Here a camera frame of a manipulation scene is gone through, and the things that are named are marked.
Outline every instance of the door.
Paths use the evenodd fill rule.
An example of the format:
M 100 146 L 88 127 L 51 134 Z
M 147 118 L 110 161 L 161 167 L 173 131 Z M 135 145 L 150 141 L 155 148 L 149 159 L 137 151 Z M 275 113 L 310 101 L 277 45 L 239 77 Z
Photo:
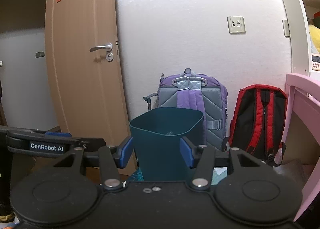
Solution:
M 106 46 L 108 52 L 94 48 L 108 43 L 112 45 Z M 47 0 L 45 49 L 61 131 L 120 144 L 129 135 L 129 124 L 115 0 Z M 134 170 L 135 161 L 131 158 L 121 173 L 130 175 Z

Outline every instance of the luggage handle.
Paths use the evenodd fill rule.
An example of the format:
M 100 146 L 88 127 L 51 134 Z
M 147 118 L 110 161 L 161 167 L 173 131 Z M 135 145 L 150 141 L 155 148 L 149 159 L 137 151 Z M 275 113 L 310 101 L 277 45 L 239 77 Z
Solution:
M 150 110 L 151 110 L 151 97 L 153 97 L 153 96 L 157 96 L 157 95 L 158 95 L 158 93 L 157 93 L 157 92 L 155 92 L 155 93 L 152 93 L 152 94 L 150 94 L 150 95 L 148 95 L 148 96 L 143 97 L 143 100 L 144 100 L 144 101 L 147 101 L 147 104 L 148 104 L 148 111 L 150 111 Z

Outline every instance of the wastebasket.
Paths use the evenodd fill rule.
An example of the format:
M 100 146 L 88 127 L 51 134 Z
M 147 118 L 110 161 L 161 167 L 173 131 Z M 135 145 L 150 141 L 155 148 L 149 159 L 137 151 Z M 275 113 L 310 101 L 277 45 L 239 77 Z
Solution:
M 145 181 L 188 181 L 192 176 L 179 148 L 180 138 L 203 142 L 203 113 L 198 110 L 159 107 L 130 122 L 133 145 Z

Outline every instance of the black backpack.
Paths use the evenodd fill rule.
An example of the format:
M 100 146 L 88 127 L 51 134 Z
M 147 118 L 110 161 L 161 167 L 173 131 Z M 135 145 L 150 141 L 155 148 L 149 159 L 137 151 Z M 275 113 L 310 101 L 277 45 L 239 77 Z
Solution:
M 230 147 L 238 147 L 269 165 L 285 144 L 281 142 L 288 98 L 279 88 L 263 84 L 239 91 L 231 120 Z

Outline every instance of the wall socket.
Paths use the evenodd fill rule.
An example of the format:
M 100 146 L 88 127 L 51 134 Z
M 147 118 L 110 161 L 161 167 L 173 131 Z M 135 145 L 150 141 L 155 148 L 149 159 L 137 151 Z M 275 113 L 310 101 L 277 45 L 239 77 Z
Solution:
M 245 33 L 243 17 L 228 17 L 228 27 L 230 33 Z

